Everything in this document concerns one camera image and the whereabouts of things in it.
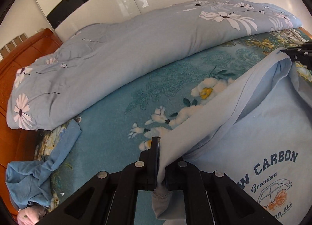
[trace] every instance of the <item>pink cloth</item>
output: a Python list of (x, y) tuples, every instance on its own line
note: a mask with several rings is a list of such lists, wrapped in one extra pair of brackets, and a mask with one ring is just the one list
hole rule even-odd
[(42, 206), (27, 207), (18, 212), (18, 225), (35, 225), (45, 215), (46, 209)]

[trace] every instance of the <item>headboard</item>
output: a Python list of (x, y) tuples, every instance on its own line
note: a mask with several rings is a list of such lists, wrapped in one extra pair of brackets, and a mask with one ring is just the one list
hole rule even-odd
[(9, 199), (5, 171), (11, 161), (34, 159), (36, 132), (23, 129), (12, 130), (7, 126), (7, 102), (16, 71), (30, 65), (41, 56), (55, 52), (61, 45), (62, 41), (51, 30), (45, 29), (25, 40), (0, 61), (0, 196), (14, 217), (18, 212)]

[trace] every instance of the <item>car graphic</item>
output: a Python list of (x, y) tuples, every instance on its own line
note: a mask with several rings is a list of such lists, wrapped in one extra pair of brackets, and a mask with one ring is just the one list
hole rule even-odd
[(263, 208), (274, 210), (275, 207), (281, 207), (287, 199), (287, 190), (292, 183), (285, 178), (278, 179), (260, 192), (258, 203)]

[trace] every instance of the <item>teal floral blanket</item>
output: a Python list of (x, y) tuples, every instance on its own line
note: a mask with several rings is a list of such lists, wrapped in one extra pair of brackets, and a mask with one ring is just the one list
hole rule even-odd
[[(79, 115), (82, 134), (51, 177), (52, 208), (98, 171), (122, 170), (238, 77), (278, 47), (294, 47), (309, 38), (299, 29), (272, 31), (232, 40), (154, 70), (119, 88)], [(312, 74), (296, 63), (298, 73)], [(45, 135), (38, 157), (53, 148), (66, 124)], [(162, 224), (155, 219), (151, 196), (138, 195), (135, 224)]]

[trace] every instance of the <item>bolt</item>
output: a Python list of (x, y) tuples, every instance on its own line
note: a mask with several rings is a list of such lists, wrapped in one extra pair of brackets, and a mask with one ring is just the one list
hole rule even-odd
[(224, 176), (224, 172), (215, 171), (215, 175), (216, 175), (216, 177), (218, 177), (218, 178), (222, 178), (222, 177)]
[(179, 162), (177, 163), (177, 165), (178, 165), (180, 168), (184, 168), (184, 167), (186, 167), (188, 164), (187, 164), (187, 162), (185, 162), (185, 161), (179, 161)]
[(103, 179), (108, 176), (108, 173), (106, 171), (100, 171), (97, 175), (98, 175), (98, 178)]
[(137, 162), (135, 162), (135, 167), (137, 167), (137, 168), (141, 168), (141, 167), (143, 167), (145, 165), (145, 163), (143, 162), (143, 161), (137, 161)]

